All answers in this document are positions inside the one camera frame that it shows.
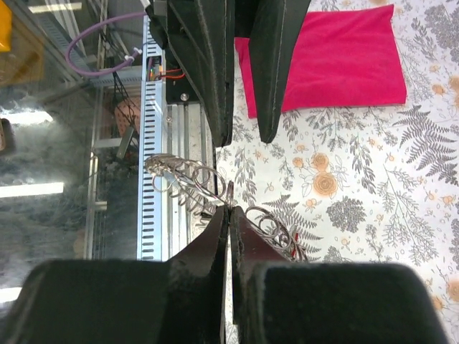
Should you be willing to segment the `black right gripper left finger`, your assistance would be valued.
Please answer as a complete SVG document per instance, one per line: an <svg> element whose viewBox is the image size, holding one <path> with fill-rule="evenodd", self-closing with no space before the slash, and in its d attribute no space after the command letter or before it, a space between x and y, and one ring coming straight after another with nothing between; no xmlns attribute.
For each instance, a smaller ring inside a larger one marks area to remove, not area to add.
<svg viewBox="0 0 459 344"><path fill-rule="evenodd" d="M165 262L51 260L11 306L3 343L224 343L230 211Z"/></svg>

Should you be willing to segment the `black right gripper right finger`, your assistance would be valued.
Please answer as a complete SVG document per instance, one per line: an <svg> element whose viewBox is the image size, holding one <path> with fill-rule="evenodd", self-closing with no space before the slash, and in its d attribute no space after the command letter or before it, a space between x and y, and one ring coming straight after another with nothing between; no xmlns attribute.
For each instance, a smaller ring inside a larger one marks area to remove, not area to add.
<svg viewBox="0 0 459 344"><path fill-rule="evenodd" d="M420 278L401 264L291 262L240 207L229 223L241 343L446 343Z"/></svg>

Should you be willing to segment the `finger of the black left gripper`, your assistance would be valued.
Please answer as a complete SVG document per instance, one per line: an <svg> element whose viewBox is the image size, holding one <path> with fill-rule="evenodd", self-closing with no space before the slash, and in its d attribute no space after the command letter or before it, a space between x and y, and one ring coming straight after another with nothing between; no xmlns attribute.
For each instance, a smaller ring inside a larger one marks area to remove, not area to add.
<svg viewBox="0 0 459 344"><path fill-rule="evenodd" d="M276 137L293 50L310 6L307 0L261 1L249 41L260 139Z"/></svg>
<svg viewBox="0 0 459 344"><path fill-rule="evenodd" d="M203 105L213 144L232 142L234 1L149 1L150 33L186 75Z"/></svg>

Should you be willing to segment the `red tag key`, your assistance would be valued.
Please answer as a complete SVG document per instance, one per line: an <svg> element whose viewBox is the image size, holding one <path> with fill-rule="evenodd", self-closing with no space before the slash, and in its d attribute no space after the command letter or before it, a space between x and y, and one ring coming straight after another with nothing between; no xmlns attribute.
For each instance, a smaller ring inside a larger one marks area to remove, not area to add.
<svg viewBox="0 0 459 344"><path fill-rule="evenodd" d="M299 247L298 240L299 240L299 233L296 232L292 239L291 258L293 261L302 260L302 256L303 256L301 248Z"/></svg>

